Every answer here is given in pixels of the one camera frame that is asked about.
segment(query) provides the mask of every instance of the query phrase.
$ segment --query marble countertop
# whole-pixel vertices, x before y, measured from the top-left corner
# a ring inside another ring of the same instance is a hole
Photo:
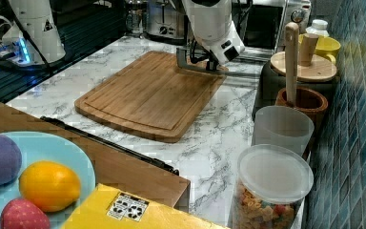
[[[176,52],[176,46],[123,37],[7,104],[40,117],[58,118],[172,165],[192,182],[190,213],[228,224],[240,153],[251,146],[254,79],[227,77],[186,134],[173,144],[128,135],[98,124],[74,109],[73,102],[148,51]],[[231,71],[260,73],[262,64],[230,63]]]

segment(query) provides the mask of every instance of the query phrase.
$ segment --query yellow box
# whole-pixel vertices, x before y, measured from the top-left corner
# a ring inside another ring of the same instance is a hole
[[[98,184],[62,229],[222,229],[169,206]]]

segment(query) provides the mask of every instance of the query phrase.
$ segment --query frosted plastic cup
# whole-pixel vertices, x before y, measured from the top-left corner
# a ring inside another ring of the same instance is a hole
[[[233,229],[290,228],[314,175],[296,153],[274,145],[255,145],[238,160]]]
[[[314,128],[314,122],[300,111],[284,106],[267,106],[255,115],[252,145],[281,146],[302,156]]]

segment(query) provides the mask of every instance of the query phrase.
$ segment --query wooden board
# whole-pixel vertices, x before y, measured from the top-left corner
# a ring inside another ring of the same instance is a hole
[[[176,142],[224,79],[178,68],[175,54],[147,52],[74,105],[80,114],[116,130]]]
[[[278,52],[271,58],[272,69],[285,75],[285,52]],[[337,67],[331,61],[315,55],[312,57],[311,66],[298,65],[297,80],[302,82],[326,82],[332,80],[337,73]]]
[[[189,180],[0,103],[0,133],[14,131],[64,137],[88,155],[97,183],[188,211]]]

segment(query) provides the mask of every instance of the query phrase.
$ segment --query orange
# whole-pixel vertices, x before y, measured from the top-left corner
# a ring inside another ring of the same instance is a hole
[[[53,161],[37,161],[19,178],[23,198],[43,212],[57,212],[79,199],[81,182],[69,167]]]

